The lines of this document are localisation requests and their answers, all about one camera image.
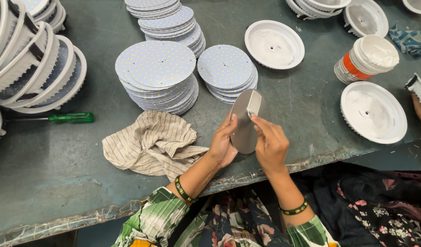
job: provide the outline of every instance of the forearm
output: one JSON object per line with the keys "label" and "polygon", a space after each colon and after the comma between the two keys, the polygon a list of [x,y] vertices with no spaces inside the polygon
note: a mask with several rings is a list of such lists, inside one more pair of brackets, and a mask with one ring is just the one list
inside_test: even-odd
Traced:
{"label": "forearm", "polygon": [[[284,210],[293,210],[304,203],[304,196],[290,177],[288,171],[284,173],[274,173],[268,179],[278,196],[279,206]],[[296,215],[282,214],[286,228],[300,226],[314,218],[315,214],[308,205],[306,209]]]}
{"label": "forearm", "polygon": [[[187,195],[192,198],[197,198],[219,169],[219,164],[205,154],[180,176],[181,187]],[[186,202],[177,191],[174,182],[170,183],[166,188],[186,203],[186,205],[191,205],[191,203]]]}

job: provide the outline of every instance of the workbench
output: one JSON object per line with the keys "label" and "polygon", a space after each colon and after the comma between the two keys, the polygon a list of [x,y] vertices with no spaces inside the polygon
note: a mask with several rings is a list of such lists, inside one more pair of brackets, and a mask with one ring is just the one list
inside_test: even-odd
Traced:
{"label": "workbench", "polygon": [[[344,29],[343,15],[302,21],[284,0],[181,0],[194,10],[207,47],[229,44],[247,52],[246,27],[259,20],[274,20],[297,31],[305,45],[305,59],[290,70],[272,70],[254,61],[258,90],[265,97],[270,121],[283,127],[290,140],[287,164],[291,172],[309,169],[354,155],[386,148],[354,132],[340,112],[346,85],[334,64],[357,37]],[[16,122],[5,126],[0,139],[0,246],[70,231],[130,215],[154,189],[169,184],[166,176],[145,176],[120,170],[103,154],[102,139],[131,125],[142,113],[115,74],[115,60],[127,47],[145,40],[138,20],[123,0],[61,0],[68,18],[62,32],[84,53],[88,71],[81,91],[60,113],[91,111],[94,123],[54,124]],[[393,26],[420,30],[421,16],[408,11],[400,0],[377,0]],[[399,53],[400,63],[369,81],[391,92],[403,106],[408,131],[400,143],[421,139],[405,83],[421,59]],[[224,104],[200,84],[195,105],[181,117],[198,132],[195,145],[209,146],[212,135],[232,105]],[[2,109],[4,117],[19,116]],[[404,170],[421,167],[404,166]],[[254,153],[237,155],[219,171],[204,194],[266,179]]]}

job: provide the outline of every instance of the green screwdriver handle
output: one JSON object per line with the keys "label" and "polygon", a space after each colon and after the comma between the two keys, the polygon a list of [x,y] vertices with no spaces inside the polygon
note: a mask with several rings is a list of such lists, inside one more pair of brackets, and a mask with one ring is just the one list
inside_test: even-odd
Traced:
{"label": "green screwdriver handle", "polygon": [[54,122],[93,122],[95,115],[93,113],[69,113],[66,115],[51,115],[49,121]]}

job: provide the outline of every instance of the floral clothing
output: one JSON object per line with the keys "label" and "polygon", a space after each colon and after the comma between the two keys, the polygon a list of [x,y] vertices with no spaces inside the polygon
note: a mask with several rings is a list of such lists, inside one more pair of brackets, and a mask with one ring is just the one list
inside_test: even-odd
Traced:
{"label": "floral clothing", "polygon": [[[272,223],[252,190],[222,192],[210,197],[177,240],[175,247],[339,247],[319,218],[286,230]],[[189,208],[168,189],[155,190],[141,209],[124,223],[112,247],[168,245],[168,238]]]}

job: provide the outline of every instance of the green patterned sleeve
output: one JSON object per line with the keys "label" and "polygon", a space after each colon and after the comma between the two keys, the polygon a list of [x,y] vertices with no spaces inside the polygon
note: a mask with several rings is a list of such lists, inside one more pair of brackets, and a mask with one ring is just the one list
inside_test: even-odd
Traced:
{"label": "green patterned sleeve", "polygon": [[317,215],[309,222],[288,228],[286,231],[293,247],[340,247]]}
{"label": "green patterned sleeve", "polygon": [[123,224],[116,245],[128,247],[135,239],[140,239],[165,247],[188,210],[188,206],[170,190],[158,188],[146,201],[142,201],[140,210]]}

